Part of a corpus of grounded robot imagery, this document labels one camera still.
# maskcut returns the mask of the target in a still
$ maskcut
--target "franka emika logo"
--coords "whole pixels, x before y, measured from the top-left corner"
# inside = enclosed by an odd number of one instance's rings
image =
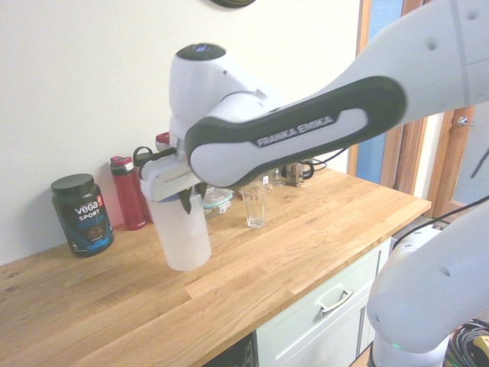
[[[299,125],[296,128],[288,128],[287,130],[283,130],[282,132],[278,132],[264,138],[259,138],[258,140],[253,141],[253,143],[259,148],[264,148],[268,145],[272,145],[280,141],[293,138],[294,136],[305,134],[306,132],[311,132],[318,128],[324,128],[325,126],[333,125],[334,123],[336,123],[336,121],[331,116],[326,116],[321,119]]]

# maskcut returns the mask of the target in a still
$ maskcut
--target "drawer handle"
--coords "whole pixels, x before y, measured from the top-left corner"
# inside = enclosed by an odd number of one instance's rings
[[[330,307],[327,307],[324,304],[322,304],[320,301],[318,301],[318,305],[321,306],[321,314],[326,315],[328,312],[331,312],[337,309],[338,307],[340,307],[344,302],[346,302],[353,295],[353,290],[347,291],[346,289],[344,289],[340,297],[342,297],[343,295],[345,295],[345,297],[343,297],[341,300],[339,300],[338,302],[336,302]]]

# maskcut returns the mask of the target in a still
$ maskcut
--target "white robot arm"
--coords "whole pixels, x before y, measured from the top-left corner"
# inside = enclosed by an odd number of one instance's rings
[[[436,0],[412,11],[330,85],[284,107],[214,45],[182,49],[171,80],[179,154],[142,171],[145,196],[156,201],[201,180],[246,184],[268,169],[489,100],[489,1]],[[180,170],[164,169],[171,160]],[[489,307],[488,218],[489,203],[379,274],[368,303],[377,367],[440,366],[433,351],[444,355],[447,335]]]
[[[260,96],[226,96],[186,133],[193,172],[214,186],[243,184],[267,169],[489,99],[488,7],[485,0],[437,0],[412,11],[325,89],[254,119],[230,112],[255,110]]]

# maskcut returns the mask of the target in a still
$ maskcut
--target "cable bundle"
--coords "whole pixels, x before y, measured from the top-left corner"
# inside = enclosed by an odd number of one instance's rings
[[[488,367],[489,359],[474,341],[489,336],[489,323],[472,319],[463,324],[449,341],[443,367]]]

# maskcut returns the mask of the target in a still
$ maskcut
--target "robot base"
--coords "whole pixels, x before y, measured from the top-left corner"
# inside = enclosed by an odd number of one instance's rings
[[[376,333],[368,367],[442,367],[449,336],[434,350],[427,353],[411,353],[386,342]]]

